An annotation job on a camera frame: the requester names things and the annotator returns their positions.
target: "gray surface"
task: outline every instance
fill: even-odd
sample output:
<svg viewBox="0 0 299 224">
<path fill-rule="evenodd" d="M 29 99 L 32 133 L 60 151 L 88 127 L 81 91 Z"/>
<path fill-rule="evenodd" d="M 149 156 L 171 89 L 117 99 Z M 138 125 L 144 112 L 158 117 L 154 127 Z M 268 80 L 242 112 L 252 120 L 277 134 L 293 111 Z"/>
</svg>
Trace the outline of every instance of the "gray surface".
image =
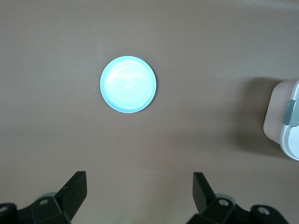
<svg viewBox="0 0 299 224">
<path fill-rule="evenodd" d="M 296 1 L 0 1 L 0 199 L 19 208 L 86 170 L 73 223 L 182 224 L 192 173 L 245 209 L 298 222 L 298 161 L 263 133 L 271 91 L 298 79 Z M 136 114 L 99 90 L 114 58 L 151 65 Z"/>
</svg>

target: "white lid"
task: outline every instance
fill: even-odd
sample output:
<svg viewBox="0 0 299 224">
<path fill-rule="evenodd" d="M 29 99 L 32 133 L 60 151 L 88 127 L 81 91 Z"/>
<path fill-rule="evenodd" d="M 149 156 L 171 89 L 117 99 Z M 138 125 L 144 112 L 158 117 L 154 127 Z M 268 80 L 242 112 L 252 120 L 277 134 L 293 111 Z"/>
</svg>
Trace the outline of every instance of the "white lid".
<svg viewBox="0 0 299 224">
<path fill-rule="evenodd" d="M 299 161 L 299 126 L 297 124 L 299 123 L 299 81 L 294 86 L 289 105 L 292 106 L 288 106 L 285 112 L 281 131 L 281 148 L 288 156 Z"/>
</svg>

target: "plastic food container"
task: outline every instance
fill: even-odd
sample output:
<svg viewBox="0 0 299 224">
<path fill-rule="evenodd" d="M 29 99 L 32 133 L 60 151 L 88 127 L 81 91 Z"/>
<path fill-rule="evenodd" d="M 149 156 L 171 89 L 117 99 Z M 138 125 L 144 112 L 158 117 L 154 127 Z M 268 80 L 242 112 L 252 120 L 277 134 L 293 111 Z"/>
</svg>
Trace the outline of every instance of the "plastic food container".
<svg viewBox="0 0 299 224">
<path fill-rule="evenodd" d="M 299 161 L 299 80 L 278 84 L 271 95 L 263 130 Z"/>
</svg>

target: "light blue plate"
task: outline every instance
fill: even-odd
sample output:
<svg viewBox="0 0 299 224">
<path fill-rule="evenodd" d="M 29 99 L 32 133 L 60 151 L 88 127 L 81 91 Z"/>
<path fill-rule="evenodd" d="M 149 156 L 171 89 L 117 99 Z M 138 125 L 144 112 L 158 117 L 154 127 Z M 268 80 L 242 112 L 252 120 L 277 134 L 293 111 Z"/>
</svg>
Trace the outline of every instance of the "light blue plate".
<svg viewBox="0 0 299 224">
<path fill-rule="evenodd" d="M 156 77 L 150 66 L 138 57 L 114 59 L 104 69 L 100 89 L 113 109 L 135 113 L 147 107 L 156 93 Z"/>
</svg>

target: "gray-blue latch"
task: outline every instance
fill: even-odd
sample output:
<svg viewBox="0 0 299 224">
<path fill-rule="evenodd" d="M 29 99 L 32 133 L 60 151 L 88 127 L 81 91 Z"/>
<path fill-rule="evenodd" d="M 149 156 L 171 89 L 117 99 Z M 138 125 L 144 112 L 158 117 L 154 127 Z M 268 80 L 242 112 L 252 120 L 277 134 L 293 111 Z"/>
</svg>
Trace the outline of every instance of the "gray-blue latch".
<svg viewBox="0 0 299 224">
<path fill-rule="evenodd" d="M 285 110 L 284 125 L 299 126 L 299 100 L 291 99 Z"/>
</svg>

